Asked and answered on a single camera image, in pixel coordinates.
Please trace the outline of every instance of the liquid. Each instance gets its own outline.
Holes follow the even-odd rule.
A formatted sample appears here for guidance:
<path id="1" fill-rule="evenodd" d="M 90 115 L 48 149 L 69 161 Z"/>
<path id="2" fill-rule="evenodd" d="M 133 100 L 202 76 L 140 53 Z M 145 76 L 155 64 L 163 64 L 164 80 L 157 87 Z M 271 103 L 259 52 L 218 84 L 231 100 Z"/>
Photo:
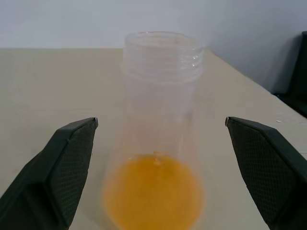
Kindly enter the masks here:
<path id="1" fill-rule="evenodd" d="M 167 156 L 145 155 L 112 174 L 106 212 L 125 230 L 188 230 L 200 215 L 202 190 L 190 168 Z"/>

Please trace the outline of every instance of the wall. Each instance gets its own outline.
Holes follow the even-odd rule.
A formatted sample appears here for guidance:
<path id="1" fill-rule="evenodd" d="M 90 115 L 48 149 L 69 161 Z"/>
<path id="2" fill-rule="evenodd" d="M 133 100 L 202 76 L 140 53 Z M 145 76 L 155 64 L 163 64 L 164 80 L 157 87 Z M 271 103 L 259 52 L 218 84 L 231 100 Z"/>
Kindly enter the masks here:
<path id="1" fill-rule="evenodd" d="M 271 92 L 285 91 L 306 0 L 2 0 L 0 47 L 122 47 L 126 34 L 199 38 Z"/>

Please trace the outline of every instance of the transparent container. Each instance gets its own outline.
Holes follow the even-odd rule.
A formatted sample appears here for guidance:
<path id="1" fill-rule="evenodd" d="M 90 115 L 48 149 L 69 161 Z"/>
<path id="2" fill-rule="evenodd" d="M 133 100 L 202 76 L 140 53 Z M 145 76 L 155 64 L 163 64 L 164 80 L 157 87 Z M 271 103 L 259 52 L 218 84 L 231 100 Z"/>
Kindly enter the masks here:
<path id="1" fill-rule="evenodd" d="M 122 71 L 126 119 L 110 155 L 99 215 L 107 229 L 207 229 L 212 183 L 198 164 L 191 96 L 203 48 L 188 36 L 127 36 Z"/>

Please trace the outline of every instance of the table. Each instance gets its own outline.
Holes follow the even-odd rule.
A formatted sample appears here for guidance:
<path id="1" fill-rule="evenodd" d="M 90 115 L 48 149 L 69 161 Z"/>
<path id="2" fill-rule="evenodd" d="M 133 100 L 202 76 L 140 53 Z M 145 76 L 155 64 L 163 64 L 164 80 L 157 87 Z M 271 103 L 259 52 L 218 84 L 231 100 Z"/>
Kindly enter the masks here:
<path id="1" fill-rule="evenodd" d="M 59 127 L 96 116 L 93 156 L 70 230 L 100 230 L 88 207 L 123 123 L 121 49 L 0 49 L 0 195 Z M 307 159 L 307 120 L 210 50 L 193 97 L 200 158 L 216 184 L 212 230 L 268 230 L 241 177 L 224 120 L 277 128 Z"/>

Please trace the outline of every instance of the orange liquid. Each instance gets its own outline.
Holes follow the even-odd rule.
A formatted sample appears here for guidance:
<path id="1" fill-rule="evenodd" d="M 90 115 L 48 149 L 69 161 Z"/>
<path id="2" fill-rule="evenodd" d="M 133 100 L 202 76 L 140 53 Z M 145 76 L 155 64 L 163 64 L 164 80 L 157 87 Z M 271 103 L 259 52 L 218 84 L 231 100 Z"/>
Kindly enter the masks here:
<path id="1" fill-rule="evenodd" d="M 187 165 L 167 156 L 145 155 L 108 178 L 103 202 L 125 230 L 188 230 L 200 215 L 203 197 Z"/>

